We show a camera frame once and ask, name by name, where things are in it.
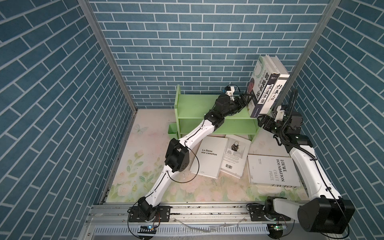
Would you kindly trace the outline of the white La Dame aux camelias book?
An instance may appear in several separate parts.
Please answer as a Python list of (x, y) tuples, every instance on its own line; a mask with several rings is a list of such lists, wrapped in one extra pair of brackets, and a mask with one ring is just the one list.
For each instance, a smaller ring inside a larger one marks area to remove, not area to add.
[(205, 137), (190, 168), (191, 173), (217, 179), (228, 139)]

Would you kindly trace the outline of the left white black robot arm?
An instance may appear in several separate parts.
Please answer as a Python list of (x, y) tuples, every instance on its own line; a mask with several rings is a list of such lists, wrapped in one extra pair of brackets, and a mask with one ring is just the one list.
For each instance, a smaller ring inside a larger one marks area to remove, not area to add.
[(178, 140), (175, 138), (170, 140), (165, 155), (165, 166), (159, 178), (149, 193), (137, 201), (139, 217), (142, 220), (151, 221), (155, 217), (165, 191), (172, 181), (175, 182), (172, 177), (177, 176), (189, 165), (190, 153), (196, 144), (221, 127), (225, 117), (241, 112), (250, 101), (251, 97), (247, 94), (236, 97), (221, 94), (195, 129)]

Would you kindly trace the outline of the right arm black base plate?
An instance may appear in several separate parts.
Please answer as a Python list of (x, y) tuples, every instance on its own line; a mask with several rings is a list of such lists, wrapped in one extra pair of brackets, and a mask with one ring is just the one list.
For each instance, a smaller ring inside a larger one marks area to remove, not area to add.
[(265, 216), (264, 205), (250, 204), (246, 206), (252, 222), (265, 222), (269, 219)]

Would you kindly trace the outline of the large white black-spine book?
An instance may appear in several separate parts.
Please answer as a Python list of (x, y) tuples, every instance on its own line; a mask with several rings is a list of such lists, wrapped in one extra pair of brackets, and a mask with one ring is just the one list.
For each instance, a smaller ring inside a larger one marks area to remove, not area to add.
[(270, 59), (270, 62), (274, 64), (280, 75), (276, 80), (274, 80), (273, 84), (267, 85), (265, 92), (260, 99), (260, 103), (263, 103), (260, 115), (266, 115), (270, 111), (279, 94), (283, 90), (285, 83), (290, 77), (290, 74), (278, 57), (270, 57)]

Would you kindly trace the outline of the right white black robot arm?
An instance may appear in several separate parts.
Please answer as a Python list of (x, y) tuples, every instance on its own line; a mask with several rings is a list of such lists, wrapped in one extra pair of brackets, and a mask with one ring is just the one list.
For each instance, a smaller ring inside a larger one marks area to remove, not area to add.
[(350, 235), (350, 220), (355, 213), (352, 201), (344, 199), (319, 164), (310, 138), (301, 133), (303, 119), (298, 112), (283, 115), (276, 120), (264, 115), (258, 117), (260, 128), (273, 133), (280, 146), (284, 146), (293, 159), (307, 190), (309, 201), (299, 204), (280, 197), (268, 197), (265, 216), (287, 216), (297, 221), (306, 232)]

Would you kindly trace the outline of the Chinese book with man portrait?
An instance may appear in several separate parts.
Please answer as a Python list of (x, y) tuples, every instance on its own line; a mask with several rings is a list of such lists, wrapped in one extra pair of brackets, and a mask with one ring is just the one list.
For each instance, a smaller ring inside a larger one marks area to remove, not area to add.
[(251, 95), (248, 112), (251, 118), (262, 115), (269, 94), (280, 76), (280, 71), (268, 55), (259, 56), (248, 84), (247, 93)]

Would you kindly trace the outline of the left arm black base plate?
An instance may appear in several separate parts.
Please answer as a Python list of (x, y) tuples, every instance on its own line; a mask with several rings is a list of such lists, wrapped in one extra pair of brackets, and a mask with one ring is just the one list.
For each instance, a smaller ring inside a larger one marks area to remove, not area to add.
[(157, 207), (143, 207), (134, 206), (131, 207), (127, 213), (130, 215), (130, 222), (144, 223), (160, 221), (169, 222), (171, 207), (170, 206), (157, 206)]

